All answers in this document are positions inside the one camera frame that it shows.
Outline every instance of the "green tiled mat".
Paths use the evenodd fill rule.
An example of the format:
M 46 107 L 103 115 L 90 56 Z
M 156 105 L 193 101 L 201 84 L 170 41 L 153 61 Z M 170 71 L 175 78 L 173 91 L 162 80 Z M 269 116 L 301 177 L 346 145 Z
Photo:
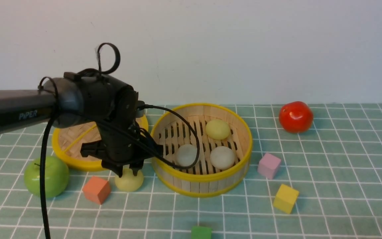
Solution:
M 211 228 L 214 239 L 382 238 L 382 104 L 310 106 L 314 124 L 300 135 L 281 129 L 281 106 L 227 106 L 251 128 L 254 147 L 245 180 L 222 196 L 175 194 L 150 162 L 144 185 L 130 194 L 117 191 L 109 171 L 71 171 L 67 191 L 47 203 L 53 238 L 187 239 L 197 225 Z M 161 114 L 147 112 L 150 128 Z M 39 199 L 23 185 L 44 127 L 0 136 L 0 239 L 44 238 Z M 274 180 L 257 173 L 267 152 L 283 160 Z M 111 182 L 102 206 L 81 193 L 92 175 Z M 281 184 L 300 192 L 291 215 L 272 206 Z

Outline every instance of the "orange cube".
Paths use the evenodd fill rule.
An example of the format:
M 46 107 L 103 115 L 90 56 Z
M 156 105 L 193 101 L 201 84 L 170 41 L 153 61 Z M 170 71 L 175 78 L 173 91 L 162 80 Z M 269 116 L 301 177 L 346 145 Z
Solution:
M 103 204 L 111 192 L 109 181 L 92 176 L 82 189 L 85 198 L 97 204 Z

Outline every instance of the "bamboo steamer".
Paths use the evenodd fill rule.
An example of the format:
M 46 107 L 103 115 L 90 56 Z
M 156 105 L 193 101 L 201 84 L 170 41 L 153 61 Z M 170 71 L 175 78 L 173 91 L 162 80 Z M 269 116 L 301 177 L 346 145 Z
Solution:
M 174 108 L 197 132 L 200 141 L 199 162 L 188 170 L 174 169 L 157 158 L 152 165 L 158 178 L 171 190 L 190 197 L 214 197 L 237 186 L 245 177 L 253 146 L 246 122 L 235 112 L 214 104 L 195 103 Z M 226 121 L 231 129 L 227 139 L 214 140 L 206 134 L 206 124 L 212 119 Z M 194 135 L 183 121 L 172 113 L 165 113 L 156 122 L 152 132 L 156 143 L 164 145 L 163 157 L 175 162 L 175 152 L 181 145 L 196 145 Z M 236 154 L 234 165 L 218 170 L 210 163 L 210 153 L 217 146 L 226 146 Z

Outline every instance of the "yellow steamer rim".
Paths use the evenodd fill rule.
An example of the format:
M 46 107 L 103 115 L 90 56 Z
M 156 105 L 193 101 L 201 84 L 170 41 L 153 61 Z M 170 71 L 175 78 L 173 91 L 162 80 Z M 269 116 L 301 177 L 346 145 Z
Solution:
M 246 122 L 235 112 L 214 104 L 194 103 L 173 109 L 183 116 L 196 130 L 200 141 L 199 162 L 188 170 L 174 169 L 157 158 L 152 165 L 158 178 L 171 190 L 190 197 L 214 197 L 236 187 L 247 174 L 253 139 Z M 227 122 L 231 134 L 227 139 L 215 140 L 206 134 L 206 124 L 214 119 Z M 187 125 L 172 113 L 165 113 L 156 122 L 151 136 L 156 143 L 165 145 L 163 157 L 175 162 L 175 151 L 184 144 L 196 144 L 194 135 Z M 237 158 L 227 170 L 214 168 L 210 163 L 210 152 L 218 146 L 232 149 Z
M 148 120 L 144 115 L 136 119 L 140 127 L 148 130 Z M 101 159 L 92 156 L 82 157 L 80 149 L 82 143 L 100 140 L 101 136 L 95 122 L 80 124 L 67 128 L 56 128 L 53 132 L 52 146 L 54 153 L 68 167 L 86 172 L 106 170 L 101 166 Z

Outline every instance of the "green cube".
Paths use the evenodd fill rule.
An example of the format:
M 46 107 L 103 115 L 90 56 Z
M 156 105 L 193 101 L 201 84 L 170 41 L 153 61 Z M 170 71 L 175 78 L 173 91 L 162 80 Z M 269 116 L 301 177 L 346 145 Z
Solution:
M 198 227 L 194 226 L 191 230 L 192 239 L 211 239 L 212 229 L 209 227 Z

